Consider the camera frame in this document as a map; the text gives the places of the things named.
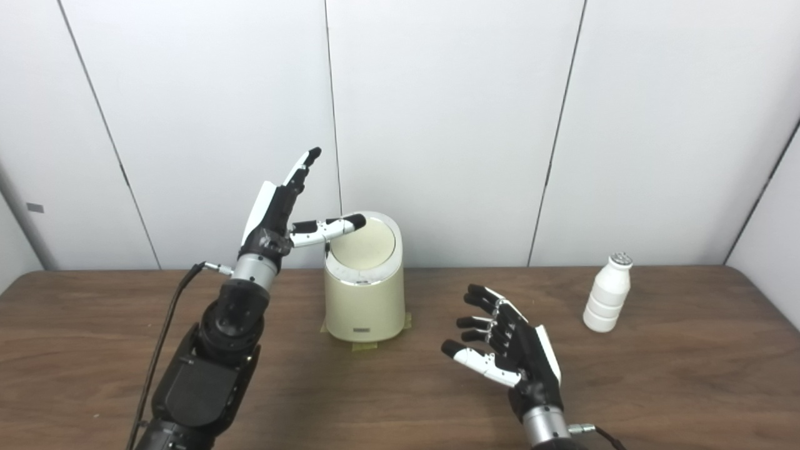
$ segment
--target black fingertip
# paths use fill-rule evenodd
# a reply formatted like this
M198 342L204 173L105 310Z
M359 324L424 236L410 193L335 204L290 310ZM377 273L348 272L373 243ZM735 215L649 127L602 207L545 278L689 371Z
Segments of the black fingertip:
M321 154L322 154L322 149L319 148L319 147L314 147L311 150L309 150L308 151L308 157L306 158L306 161L304 162L306 167L308 167L311 164L313 164L314 160L319 158L319 155L321 155Z
M489 300L491 303L496 303L497 297L495 294L489 292L489 289L486 289L486 286L481 286L479 284L471 284L466 289L470 294L479 295L484 299Z
M356 230L364 228L366 225L366 217L363 214L348 215L345 220L352 223Z
M483 298L478 297L476 295L472 295L470 293L464 294L464 303L470 304L472 306L481 306L483 303Z
M470 285L466 287L466 291L469 292L470 294L483 295L486 293L486 288L481 286L480 284L470 283Z
M474 320L471 317L459 317L455 320L455 326L459 328L472 328Z
M487 312L489 314L494 312L494 305L485 301L482 297L478 297L476 295L467 293L464 294L464 302L472 306L477 306L481 308L484 312Z
M481 333L478 330L464 331L461 334L461 340L464 342L475 342L486 340L486 333Z
M448 339L442 343L442 353L454 358L455 354L465 349L466 345L460 344L452 339Z

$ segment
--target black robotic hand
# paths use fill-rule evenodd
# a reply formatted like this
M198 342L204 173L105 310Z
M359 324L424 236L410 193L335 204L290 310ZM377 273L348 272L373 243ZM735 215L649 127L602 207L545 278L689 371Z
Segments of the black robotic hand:
M522 423L533 450L585 450L570 438L563 416L561 370L543 325L528 320L502 295L471 284L464 301L490 317L462 317L459 328L469 328L464 342L484 341L495 353L485 353L454 340L442 351L457 362L509 388L514 414Z

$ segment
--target plastic bottle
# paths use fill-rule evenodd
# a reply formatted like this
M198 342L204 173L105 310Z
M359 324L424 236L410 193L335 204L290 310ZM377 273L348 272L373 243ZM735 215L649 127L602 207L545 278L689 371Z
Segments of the plastic bottle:
M633 264L634 261L625 253L614 253L594 277L594 286L583 311L583 323L590 330L607 333L614 329L630 291L630 268Z

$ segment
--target panel seam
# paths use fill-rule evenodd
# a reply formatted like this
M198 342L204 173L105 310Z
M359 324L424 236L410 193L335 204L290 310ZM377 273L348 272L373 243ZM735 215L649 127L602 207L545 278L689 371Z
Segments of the panel seam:
M328 25L328 0L325 0L325 42L328 47L328 79L330 80L330 113L334 120L334 155L336 156L336 186L339 191L339 215L344 215L342 201L342 170L339 166L339 138L336 129L336 102L334 97L334 65L330 58L330 26Z
M723 265L726 265L726 266L728 265L728 260L730 259L730 256L733 255L734 249L736 248L736 245L739 243L739 240L742 238L742 235L744 234L745 229L747 228L747 224L750 223L750 220L753 218L753 213L755 213L755 210L758 207L758 204L761 202L761 199L764 197L764 193L766 192L767 187L770 185L770 182L772 182L772 177L775 176L775 172L778 171L778 166L781 165L781 161L783 161L783 157L786 156L786 151L789 150L789 147L792 145L792 142L794 141L794 139L796 137L798 137L798 129L800 129L800 119L794 125L794 131L792 131L792 133L790 134L789 140L786 141L786 145L783 146L783 150L781 151L781 154L778 156L778 159L775 161L775 164L772 166L772 170L770 171L770 175L767 177L766 182L764 182L764 186L761 188L761 192L758 193L758 197L756 198L755 202L753 203L753 206L750 208L750 212L747 213L747 217L745 217L745 221L742 224L742 227L739 229L739 233L736 234L736 239L734 239L734 243L731 244L730 249L728 250L728 254L725 256L725 259L722 261Z
M536 244L536 234L539 231L539 222L542 217L542 208L545 203L545 193L547 192L547 184L550 182L550 172L553 170L553 157L555 156L555 147L558 143L558 132L561 131L561 121L564 117L564 106L566 105L566 95L570 91L570 80L572 79L572 69L575 65L575 55L578 53L578 42L581 40L581 29L583 28L583 18L586 14L586 2L583 0L581 7L581 18L578 20L578 31L575 33L575 45L572 48L572 58L570 59L570 69L566 73L566 84L564 85L564 96L561 100L561 109L558 112L558 121L555 126L555 135L553 136L553 147L550 149L550 161L547 163L547 173L545 174L545 183L542 187L542 197L539 200L539 209L536 213L536 224L534 225L534 236L530 240L530 251L528 252L528 267L530 267L531 260L534 256L534 245Z
M81 49L78 48L78 40L75 38L75 34L72 31L72 25L70 25L70 20L66 17L66 11L64 10L64 5L62 4L62 0L56 0L58 3L58 8L61 11L61 16L64 18L64 24L66 25L66 30L70 34L70 39L72 40L72 46L75 49L75 53L78 55L78 61L81 63L81 68L83 69L83 74L86 76L86 82L89 84L89 89L91 90L92 97L94 98L94 104L98 108L98 112L100 113L100 119L102 120L103 126L106 128L106 134L108 135L108 139L111 142L111 148L114 150L114 156L117 158L117 163L119 164L120 171L122 172L122 177L124 178L126 185L128 186L128 191L130 192L130 197L134 201L134 207L136 208L136 214L139 216L139 222L142 224L142 229L144 229L145 237L147 237L147 242L150 245L150 251L153 252L153 258L155 259L155 263L158 266L158 269L161 270L161 262L158 260L158 255L155 251L155 246L153 245L153 240L150 238L150 232L147 230L147 225L145 225L144 217L142 216L142 210L139 208L139 203L136 201L136 195L134 195L134 189L128 182L127 174L125 173L125 168L122 165L122 159L119 157L119 151L117 150L117 143L114 141L114 136L111 135L111 129L108 127L108 121L106 121L106 114L102 110L102 106L100 105L100 99L98 98L97 91L94 89L94 84L92 83L92 78L89 76L89 71L86 69L86 62L83 60L83 54L81 54Z

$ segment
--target white wall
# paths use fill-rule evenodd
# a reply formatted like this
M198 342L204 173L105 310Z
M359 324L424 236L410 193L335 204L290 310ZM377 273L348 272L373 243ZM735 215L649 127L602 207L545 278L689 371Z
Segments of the white wall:
M54 268L232 263L315 146L293 219L385 212L409 267L721 263L800 118L791 0L588 2L555 147L582 0L63 4L143 223L58 2L0 0L0 177Z
M800 117L800 2L589 1L530 264L722 263Z
M52 268L157 267L52 0L0 0L0 177Z
M786 150L728 265L800 329L800 133Z
M162 267L233 263L263 180L312 147L292 218L339 216L323 0L63 3Z
M411 267L526 265L581 8L329 2L344 210Z
M42 270L6 200L0 195L0 293L20 275Z

